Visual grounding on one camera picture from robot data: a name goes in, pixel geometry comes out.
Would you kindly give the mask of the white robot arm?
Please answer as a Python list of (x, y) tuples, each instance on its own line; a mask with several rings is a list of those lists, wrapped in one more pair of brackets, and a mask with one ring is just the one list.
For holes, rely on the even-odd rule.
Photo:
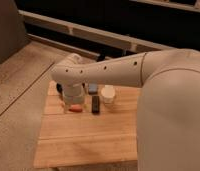
[(82, 85), (139, 87), (138, 171), (200, 171), (200, 51), (169, 49), (82, 64), (70, 54), (52, 79), (68, 103), (81, 102)]

